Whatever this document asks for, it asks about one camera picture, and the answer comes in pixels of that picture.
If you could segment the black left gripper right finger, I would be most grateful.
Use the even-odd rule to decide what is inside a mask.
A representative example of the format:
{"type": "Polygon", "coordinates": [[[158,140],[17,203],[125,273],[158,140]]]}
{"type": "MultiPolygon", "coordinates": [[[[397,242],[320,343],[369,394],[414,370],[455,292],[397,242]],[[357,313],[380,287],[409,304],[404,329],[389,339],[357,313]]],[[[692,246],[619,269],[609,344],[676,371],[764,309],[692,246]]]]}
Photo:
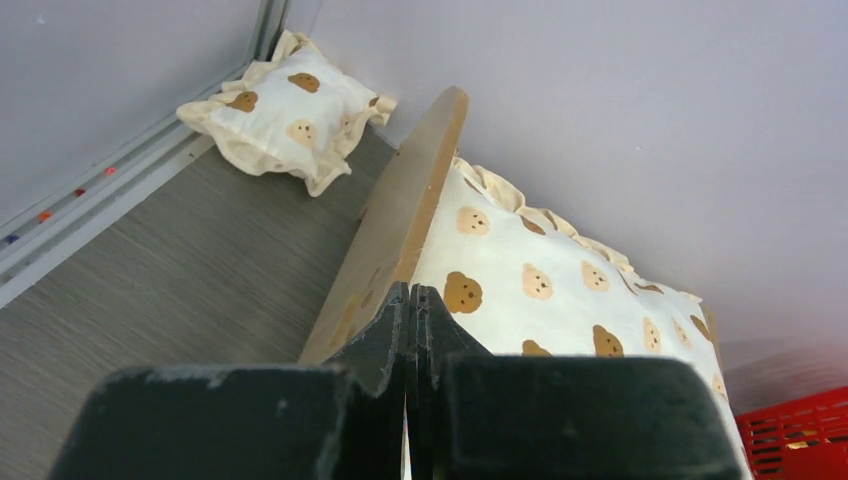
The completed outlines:
{"type": "Polygon", "coordinates": [[[451,446],[443,386],[447,365],[461,356],[491,353],[459,325],[434,287],[412,287],[409,327],[409,472],[414,480],[446,479],[451,446]]]}

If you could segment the large bear print cushion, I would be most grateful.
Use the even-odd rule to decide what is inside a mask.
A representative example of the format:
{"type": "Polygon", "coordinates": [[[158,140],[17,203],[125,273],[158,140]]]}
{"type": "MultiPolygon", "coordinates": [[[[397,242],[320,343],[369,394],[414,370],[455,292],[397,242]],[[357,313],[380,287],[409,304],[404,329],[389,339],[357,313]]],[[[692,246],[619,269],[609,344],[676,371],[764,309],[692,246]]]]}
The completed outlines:
{"type": "Polygon", "coordinates": [[[689,364],[712,392],[743,477],[751,477],[703,301],[642,278],[623,254],[530,207],[499,175],[452,160],[413,279],[436,288],[460,326],[495,354],[689,364]]]}

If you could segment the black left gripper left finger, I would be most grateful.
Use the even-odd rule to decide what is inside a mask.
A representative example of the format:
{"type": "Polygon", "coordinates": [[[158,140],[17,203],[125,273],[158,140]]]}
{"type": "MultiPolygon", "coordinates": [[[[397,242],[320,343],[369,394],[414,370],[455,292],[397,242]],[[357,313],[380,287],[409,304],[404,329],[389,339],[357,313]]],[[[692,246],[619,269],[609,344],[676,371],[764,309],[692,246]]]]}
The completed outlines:
{"type": "Polygon", "coordinates": [[[410,288],[395,282],[373,319],[327,363],[343,374],[334,479],[401,479],[410,288]]]}

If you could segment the small bear print pillow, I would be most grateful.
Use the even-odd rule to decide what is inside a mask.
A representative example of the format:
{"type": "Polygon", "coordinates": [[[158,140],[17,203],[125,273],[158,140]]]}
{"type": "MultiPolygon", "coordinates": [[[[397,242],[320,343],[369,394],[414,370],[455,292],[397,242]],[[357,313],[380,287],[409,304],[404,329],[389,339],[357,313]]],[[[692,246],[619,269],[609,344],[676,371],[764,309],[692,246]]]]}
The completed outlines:
{"type": "Polygon", "coordinates": [[[287,173],[318,197],[351,174],[346,158],[367,123],[386,124],[395,108],[395,100],[332,65],[308,37],[284,31],[270,60],[251,63],[240,79],[176,115],[210,136],[240,171],[287,173]]]}

